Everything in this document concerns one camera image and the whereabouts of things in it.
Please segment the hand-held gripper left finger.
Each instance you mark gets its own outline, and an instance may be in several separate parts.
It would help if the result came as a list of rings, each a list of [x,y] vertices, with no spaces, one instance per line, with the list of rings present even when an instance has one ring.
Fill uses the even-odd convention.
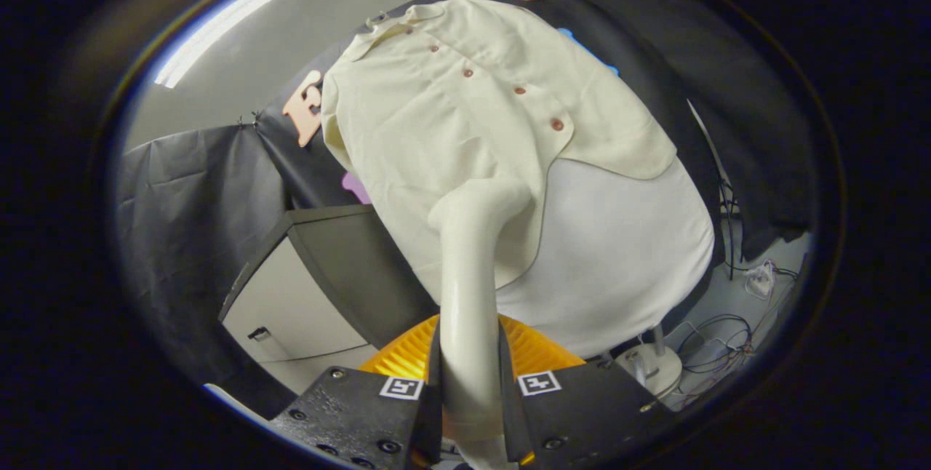
[[[410,328],[357,368],[330,366],[272,420],[283,436],[367,469],[440,461],[439,317]]]

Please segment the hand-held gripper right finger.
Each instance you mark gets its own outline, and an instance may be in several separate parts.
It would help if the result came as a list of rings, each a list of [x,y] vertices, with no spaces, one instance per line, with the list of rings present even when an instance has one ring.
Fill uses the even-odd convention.
[[[628,371],[571,354],[499,315],[503,444],[519,469],[612,468],[637,461],[675,415]]]

